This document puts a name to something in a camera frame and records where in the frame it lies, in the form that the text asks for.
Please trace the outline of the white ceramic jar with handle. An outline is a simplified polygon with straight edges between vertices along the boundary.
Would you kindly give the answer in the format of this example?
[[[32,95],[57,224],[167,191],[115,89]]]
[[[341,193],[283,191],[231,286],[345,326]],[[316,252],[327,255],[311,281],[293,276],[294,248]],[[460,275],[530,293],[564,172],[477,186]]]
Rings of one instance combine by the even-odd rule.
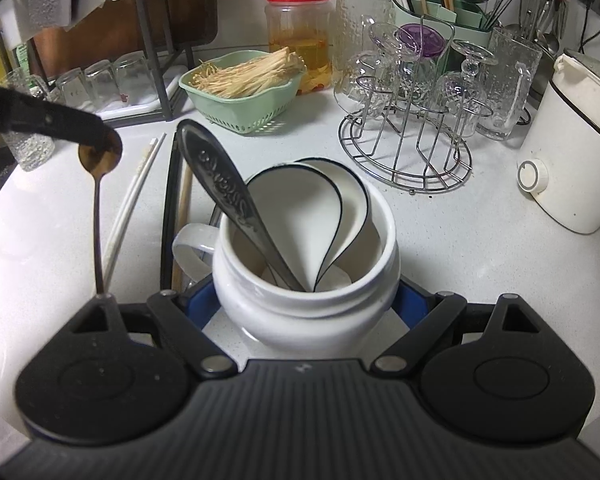
[[[268,235],[296,279],[283,278],[227,217],[189,223],[172,243],[193,280],[211,276],[230,320],[286,356],[348,356],[396,296],[400,255],[385,197],[341,162],[306,157],[247,182]]]

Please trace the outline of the white ceramic soup spoon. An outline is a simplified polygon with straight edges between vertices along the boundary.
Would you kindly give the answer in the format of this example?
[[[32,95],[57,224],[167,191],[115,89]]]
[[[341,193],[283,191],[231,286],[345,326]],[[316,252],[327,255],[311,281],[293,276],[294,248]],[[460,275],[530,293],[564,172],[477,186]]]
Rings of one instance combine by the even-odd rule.
[[[300,164],[321,171],[340,192],[342,213],[338,232],[323,262],[314,290],[327,290],[326,275],[338,266],[351,282],[362,278],[376,263],[379,236],[373,227],[370,193],[361,178],[347,166],[321,157],[299,159]]]
[[[259,172],[247,188],[290,270],[313,292],[340,225],[335,183],[311,166],[288,164]]]

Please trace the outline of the copper coloured small spoon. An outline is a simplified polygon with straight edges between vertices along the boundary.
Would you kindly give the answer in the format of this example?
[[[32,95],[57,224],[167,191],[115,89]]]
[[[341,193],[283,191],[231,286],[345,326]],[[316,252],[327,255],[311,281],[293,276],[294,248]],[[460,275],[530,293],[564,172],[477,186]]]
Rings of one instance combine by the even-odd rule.
[[[105,292],[104,271],[102,270],[102,243],[100,242],[100,184],[106,174],[110,174],[120,162],[121,154],[115,151],[99,151],[92,146],[80,145],[79,161],[94,180],[93,195],[93,255],[95,289],[97,295]]]

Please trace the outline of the embossed stainless steel spoon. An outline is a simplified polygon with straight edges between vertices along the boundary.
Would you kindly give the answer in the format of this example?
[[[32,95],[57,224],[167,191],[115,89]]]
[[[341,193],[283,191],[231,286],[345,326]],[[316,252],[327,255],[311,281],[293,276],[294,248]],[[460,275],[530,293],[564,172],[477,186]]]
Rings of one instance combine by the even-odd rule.
[[[176,138],[187,165],[215,205],[250,240],[291,290],[304,292],[306,289],[275,246],[244,179],[220,141],[193,119],[178,123]]]

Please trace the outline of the small upturned drinking glass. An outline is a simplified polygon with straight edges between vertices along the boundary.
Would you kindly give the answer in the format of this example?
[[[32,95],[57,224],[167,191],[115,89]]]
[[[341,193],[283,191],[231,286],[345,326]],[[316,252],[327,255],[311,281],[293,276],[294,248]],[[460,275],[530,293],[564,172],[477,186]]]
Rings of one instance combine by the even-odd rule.
[[[68,107],[94,112],[95,107],[83,70],[74,68],[60,75],[55,81]]]

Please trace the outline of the wooden chopstick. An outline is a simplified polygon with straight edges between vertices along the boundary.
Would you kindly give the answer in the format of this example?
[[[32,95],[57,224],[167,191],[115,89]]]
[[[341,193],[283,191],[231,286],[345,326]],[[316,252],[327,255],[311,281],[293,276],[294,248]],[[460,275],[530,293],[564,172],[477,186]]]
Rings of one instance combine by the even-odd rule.
[[[186,226],[189,218],[189,203],[192,196],[193,173],[187,164],[182,170],[180,182],[180,196],[178,196],[178,215],[176,216],[175,233],[180,232]],[[182,290],[183,273],[176,262],[172,266],[171,285],[174,290],[180,292]]]

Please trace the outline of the steel cleaver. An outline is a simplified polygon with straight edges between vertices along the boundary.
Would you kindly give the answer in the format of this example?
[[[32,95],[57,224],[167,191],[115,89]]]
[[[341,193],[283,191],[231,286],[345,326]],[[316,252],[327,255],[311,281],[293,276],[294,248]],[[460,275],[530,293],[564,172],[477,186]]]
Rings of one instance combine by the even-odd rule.
[[[32,39],[43,28],[72,29],[106,0],[1,0],[0,23],[6,47]]]

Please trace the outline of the wooden cutting board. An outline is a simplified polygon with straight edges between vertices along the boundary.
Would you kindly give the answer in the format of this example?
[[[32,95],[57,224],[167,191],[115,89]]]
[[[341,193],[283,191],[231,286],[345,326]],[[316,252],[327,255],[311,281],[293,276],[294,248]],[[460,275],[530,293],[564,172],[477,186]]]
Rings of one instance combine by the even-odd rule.
[[[202,46],[218,34],[218,0],[146,0],[154,46],[166,46],[163,22],[170,20],[174,44]],[[72,29],[46,28],[34,37],[47,76],[59,76],[144,47],[135,0],[107,1]]]

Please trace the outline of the white electric cooker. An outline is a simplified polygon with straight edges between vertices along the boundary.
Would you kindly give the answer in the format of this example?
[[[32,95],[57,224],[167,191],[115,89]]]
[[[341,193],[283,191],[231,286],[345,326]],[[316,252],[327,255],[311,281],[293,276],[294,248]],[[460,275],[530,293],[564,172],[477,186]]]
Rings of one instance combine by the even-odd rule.
[[[600,228],[600,60],[570,49],[555,61],[524,143],[517,184],[564,228]]]

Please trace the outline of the bundle of dried noodles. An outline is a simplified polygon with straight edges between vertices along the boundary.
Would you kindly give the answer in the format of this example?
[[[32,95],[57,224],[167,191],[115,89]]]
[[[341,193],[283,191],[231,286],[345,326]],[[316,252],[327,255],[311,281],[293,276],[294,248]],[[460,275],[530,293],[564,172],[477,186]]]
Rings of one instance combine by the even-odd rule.
[[[302,58],[284,47],[225,68],[212,62],[204,62],[200,70],[190,76],[188,83],[196,90],[212,96],[238,99],[282,86],[291,78],[303,75],[305,71]]]

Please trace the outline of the textured glass mug right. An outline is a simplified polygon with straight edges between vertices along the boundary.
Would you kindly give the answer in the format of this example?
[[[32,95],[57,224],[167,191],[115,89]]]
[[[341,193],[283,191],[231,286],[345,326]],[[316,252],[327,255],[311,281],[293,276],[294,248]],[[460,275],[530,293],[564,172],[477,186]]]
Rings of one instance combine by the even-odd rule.
[[[483,88],[492,114],[477,124],[477,132],[492,140],[505,141],[521,118],[542,52],[532,42],[511,30],[494,28],[488,49],[498,64],[486,68]]]

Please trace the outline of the purple lid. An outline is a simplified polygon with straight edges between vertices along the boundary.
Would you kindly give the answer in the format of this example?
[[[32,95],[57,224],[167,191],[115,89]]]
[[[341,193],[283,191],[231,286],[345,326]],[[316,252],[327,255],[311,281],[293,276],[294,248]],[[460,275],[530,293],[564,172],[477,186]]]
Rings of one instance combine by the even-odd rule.
[[[445,40],[435,29],[424,24],[404,24],[399,27],[398,37],[413,39],[423,58],[437,58],[445,48]]]

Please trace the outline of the textured glass pitcher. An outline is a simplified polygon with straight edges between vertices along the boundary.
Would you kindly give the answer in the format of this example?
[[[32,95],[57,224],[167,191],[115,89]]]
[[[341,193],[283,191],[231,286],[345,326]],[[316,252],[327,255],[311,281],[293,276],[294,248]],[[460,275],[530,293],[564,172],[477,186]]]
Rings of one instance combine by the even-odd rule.
[[[332,93],[347,114],[362,110],[379,64],[370,26],[392,23],[391,0],[336,0],[332,19]]]

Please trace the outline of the red lidded plastic jar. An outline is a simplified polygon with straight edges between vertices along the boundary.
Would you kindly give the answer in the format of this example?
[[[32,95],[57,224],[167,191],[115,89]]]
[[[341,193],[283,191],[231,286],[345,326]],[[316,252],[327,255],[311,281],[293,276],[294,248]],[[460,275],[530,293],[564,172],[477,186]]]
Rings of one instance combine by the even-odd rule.
[[[270,51],[288,48],[306,66],[300,93],[324,90],[332,83],[331,15],[332,0],[266,0]]]

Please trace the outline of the black dish rack frame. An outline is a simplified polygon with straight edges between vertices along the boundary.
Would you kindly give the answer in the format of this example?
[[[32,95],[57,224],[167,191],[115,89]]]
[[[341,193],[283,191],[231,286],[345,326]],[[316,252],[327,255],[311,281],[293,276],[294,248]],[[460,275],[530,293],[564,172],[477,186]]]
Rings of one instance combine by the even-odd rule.
[[[215,0],[0,0],[1,66],[27,47],[37,80],[119,126],[171,120],[176,60],[215,34]]]

